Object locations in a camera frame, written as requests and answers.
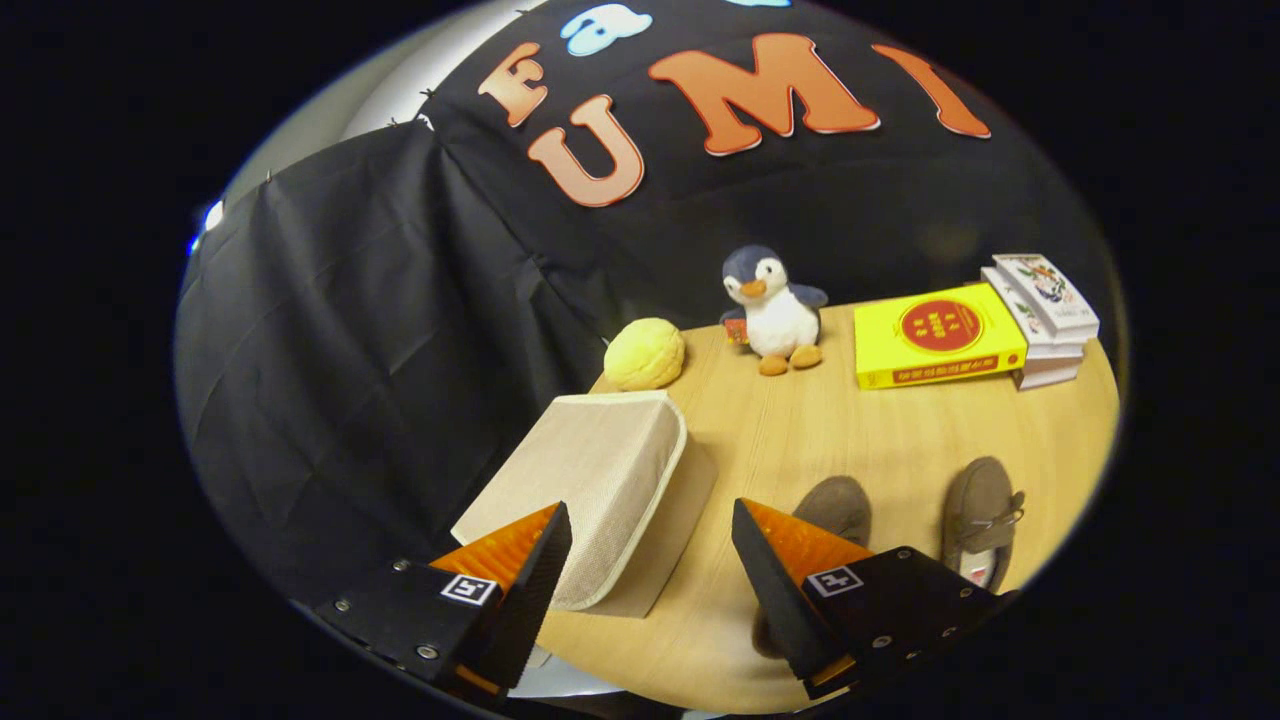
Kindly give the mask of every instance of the orange soft finger pad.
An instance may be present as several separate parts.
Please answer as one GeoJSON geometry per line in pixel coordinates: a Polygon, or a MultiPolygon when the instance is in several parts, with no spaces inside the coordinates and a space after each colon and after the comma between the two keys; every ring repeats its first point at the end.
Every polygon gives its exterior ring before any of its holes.
{"type": "Polygon", "coordinates": [[[782,561],[787,577],[799,588],[814,573],[831,570],[874,555],[860,544],[792,518],[767,505],[741,498],[751,519],[769,541],[773,553],[782,561]]]}
{"type": "Polygon", "coordinates": [[[431,568],[484,578],[509,592],[559,503],[548,505],[431,562],[431,568]]]}

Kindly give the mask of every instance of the penguin plush toy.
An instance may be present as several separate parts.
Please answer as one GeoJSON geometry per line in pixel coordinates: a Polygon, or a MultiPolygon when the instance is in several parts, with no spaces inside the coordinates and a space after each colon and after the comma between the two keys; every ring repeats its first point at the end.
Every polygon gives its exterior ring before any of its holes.
{"type": "Polygon", "coordinates": [[[818,307],[827,293],[787,281],[778,255],[760,245],[740,247],[721,268],[724,290],[740,306],[721,315],[746,319],[746,341],[760,356],[762,375],[781,375],[792,368],[822,363],[818,307]]]}

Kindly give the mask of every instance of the shoe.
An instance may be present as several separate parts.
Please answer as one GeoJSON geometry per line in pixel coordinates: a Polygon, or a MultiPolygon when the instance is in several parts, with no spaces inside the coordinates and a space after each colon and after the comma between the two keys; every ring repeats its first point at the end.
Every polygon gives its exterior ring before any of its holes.
{"type": "Polygon", "coordinates": [[[942,562],[970,583],[1000,591],[1014,551],[1024,493],[1014,493],[1000,460],[979,457],[951,483],[942,516],[942,562]]]}
{"type": "MultiPolygon", "coordinates": [[[[872,503],[867,500],[863,486],[849,475],[833,475],[818,483],[800,500],[791,515],[863,547],[867,547],[872,534],[872,503]]],[[[769,635],[769,621],[763,607],[755,609],[751,647],[771,660],[783,657],[769,635]]]]}

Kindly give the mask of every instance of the penguin orange feet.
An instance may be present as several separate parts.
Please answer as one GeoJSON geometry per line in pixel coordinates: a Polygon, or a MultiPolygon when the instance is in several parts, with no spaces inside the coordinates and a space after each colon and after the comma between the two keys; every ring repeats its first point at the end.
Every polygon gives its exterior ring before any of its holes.
{"type": "Polygon", "coordinates": [[[787,372],[787,359],[781,355],[765,355],[760,359],[762,375],[781,375],[787,372]]]}
{"type": "Polygon", "coordinates": [[[791,366],[796,370],[813,368],[822,363],[822,348],[817,345],[801,345],[791,354],[791,366]]]}

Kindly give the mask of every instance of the letter m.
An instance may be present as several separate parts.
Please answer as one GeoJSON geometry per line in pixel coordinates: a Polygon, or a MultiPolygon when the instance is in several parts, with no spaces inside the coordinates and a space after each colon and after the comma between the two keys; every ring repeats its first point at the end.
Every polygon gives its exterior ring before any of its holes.
{"type": "Polygon", "coordinates": [[[667,81],[685,94],[707,126],[707,152],[732,155],[760,143],[760,131],[742,124],[730,108],[748,113],[773,132],[795,131],[794,95],[805,106],[804,124],[820,133],[879,127],[879,117],[858,102],[817,45],[803,35],[758,35],[751,41],[755,72],[698,50],[676,53],[649,68],[649,77],[667,81]]]}

